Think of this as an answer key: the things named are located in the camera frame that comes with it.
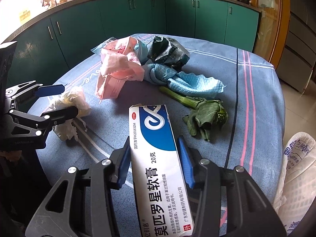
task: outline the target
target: leafy vegetable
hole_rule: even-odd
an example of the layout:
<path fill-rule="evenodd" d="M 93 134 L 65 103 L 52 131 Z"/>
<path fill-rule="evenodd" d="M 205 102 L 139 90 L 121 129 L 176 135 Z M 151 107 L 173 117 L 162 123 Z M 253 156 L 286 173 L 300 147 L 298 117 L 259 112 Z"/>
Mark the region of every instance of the leafy vegetable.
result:
<path fill-rule="evenodd" d="M 183 121 L 192 136 L 200 135 L 204 140 L 210 141 L 212 126 L 218 125 L 221 129 L 227 122 L 228 114 L 222 106 L 221 100 L 208 101 L 204 98 L 184 97 L 166 87 L 160 87 L 159 90 L 184 106 L 193 109 L 189 115 L 183 117 Z"/>

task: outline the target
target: metal screw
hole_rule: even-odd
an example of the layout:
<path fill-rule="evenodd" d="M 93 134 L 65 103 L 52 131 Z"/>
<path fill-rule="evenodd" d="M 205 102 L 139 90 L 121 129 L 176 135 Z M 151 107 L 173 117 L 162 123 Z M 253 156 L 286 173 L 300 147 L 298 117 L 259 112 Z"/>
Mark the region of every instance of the metal screw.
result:
<path fill-rule="evenodd" d="M 73 173 L 76 172 L 76 171 L 77 171 L 77 169 L 76 169 L 75 166 L 71 166 L 71 167 L 68 169 L 68 173 L 69 173 L 69 174 L 73 174 Z"/>
<path fill-rule="evenodd" d="M 201 159 L 201 160 L 200 160 L 200 163 L 201 163 L 202 165 L 208 165 L 208 164 L 210 163 L 210 160 L 208 160 L 208 159 Z"/>
<path fill-rule="evenodd" d="M 242 173 L 242 172 L 244 172 L 244 170 L 245 170 L 242 166 L 236 166 L 235 169 L 236 169 L 236 171 L 239 172 L 239 173 Z"/>
<path fill-rule="evenodd" d="M 102 160 L 101 164 L 104 165 L 104 166 L 108 166 L 112 163 L 112 161 L 110 161 L 109 159 L 105 159 L 105 160 Z"/>

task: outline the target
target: blue tablecloth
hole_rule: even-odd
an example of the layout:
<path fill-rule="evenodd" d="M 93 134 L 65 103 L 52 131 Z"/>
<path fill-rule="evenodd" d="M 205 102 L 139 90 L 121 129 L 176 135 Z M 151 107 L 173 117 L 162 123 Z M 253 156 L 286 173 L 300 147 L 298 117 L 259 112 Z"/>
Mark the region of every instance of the blue tablecloth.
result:
<path fill-rule="evenodd" d="M 145 43 L 155 35 L 134 35 Z M 54 132 L 49 133 L 47 147 L 38 150 L 42 167 L 54 184 L 70 167 L 89 168 L 95 162 L 107 158 L 114 149 L 123 147 L 129 134 L 128 109 L 143 105 L 166 104 L 175 138 L 183 135 L 190 147 L 214 161 L 218 166 L 233 168 L 243 165 L 252 175 L 267 198 L 274 199 L 279 179 L 284 134 L 284 99 L 273 65 L 261 57 L 234 47 L 208 41 L 173 37 L 191 54 L 183 67 L 185 72 L 204 74 L 221 80 L 226 88 L 216 98 L 223 100 L 229 114 L 222 131 L 214 131 L 212 143 L 190 136 L 182 121 L 189 109 L 158 91 L 158 87 L 146 81 L 128 81 L 116 100 L 100 100 L 94 95 L 101 58 L 92 55 L 71 69 L 56 84 L 66 90 L 82 86 L 92 112 L 84 117 L 88 131 L 80 121 L 75 121 L 79 143 L 69 147 Z M 52 97 L 40 98 L 29 113 L 40 115 Z M 119 191 L 112 191 L 113 205 L 122 237 L 140 236 L 133 192 L 131 172 L 126 184 Z M 190 205 L 195 215 L 198 194 L 190 192 Z M 225 202 L 222 203 L 222 231 L 225 231 Z"/>

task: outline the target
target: cabinet handle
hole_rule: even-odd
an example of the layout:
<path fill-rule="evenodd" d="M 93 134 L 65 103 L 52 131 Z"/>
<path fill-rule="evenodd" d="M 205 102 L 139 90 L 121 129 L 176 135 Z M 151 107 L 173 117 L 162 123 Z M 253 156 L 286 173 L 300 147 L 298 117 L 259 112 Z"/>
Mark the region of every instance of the cabinet handle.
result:
<path fill-rule="evenodd" d="M 52 33 L 51 33 L 51 29 L 49 28 L 49 26 L 47 26 L 48 27 L 48 31 L 49 31 L 49 34 L 50 34 L 50 36 L 51 36 L 51 39 L 53 40 L 53 36 L 52 36 Z"/>
<path fill-rule="evenodd" d="M 56 21 L 56 24 L 58 26 L 59 34 L 61 35 L 61 31 L 60 31 L 60 27 L 59 27 L 58 21 Z"/>

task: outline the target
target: pink plastic bag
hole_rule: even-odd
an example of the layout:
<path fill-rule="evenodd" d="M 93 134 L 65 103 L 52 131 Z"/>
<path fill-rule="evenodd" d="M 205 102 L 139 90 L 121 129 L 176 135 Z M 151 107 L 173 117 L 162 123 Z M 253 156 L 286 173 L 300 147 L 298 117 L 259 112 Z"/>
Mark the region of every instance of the pink plastic bag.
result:
<path fill-rule="evenodd" d="M 126 37 L 102 48 L 102 66 L 95 89 L 99 99 L 116 99 L 125 81 L 143 81 L 144 69 L 134 51 L 136 44 L 137 39 Z"/>

